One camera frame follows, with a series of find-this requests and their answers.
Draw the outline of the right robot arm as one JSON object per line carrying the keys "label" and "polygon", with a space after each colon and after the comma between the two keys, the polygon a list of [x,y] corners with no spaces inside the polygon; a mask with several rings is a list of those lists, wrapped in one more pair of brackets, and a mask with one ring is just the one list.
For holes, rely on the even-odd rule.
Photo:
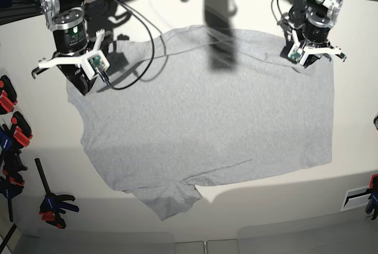
{"label": "right robot arm", "polygon": [[87,35],[84,18],[84,0],[39,0],[45,16],[46,27],[53,33],[56,52],[51,60],[42,59],[31,72],[35,77],[57,66],[66,78],[82,94],[90,92],[97,70],[91,58],[101,56],[101,43],[105,31],[100,30],[95,38]]}

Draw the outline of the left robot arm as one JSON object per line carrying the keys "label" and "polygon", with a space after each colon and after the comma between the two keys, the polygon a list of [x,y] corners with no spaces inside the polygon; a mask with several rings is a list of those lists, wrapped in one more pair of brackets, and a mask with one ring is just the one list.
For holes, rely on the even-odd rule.
{"label": "left robot arm", "polygon": [[304,56],[300,64],[310,66],[324,55],[335,55],[342,60],[346,55],[338,47],[333,47],[328,34],[335,26],[343,0],[304,0]]}

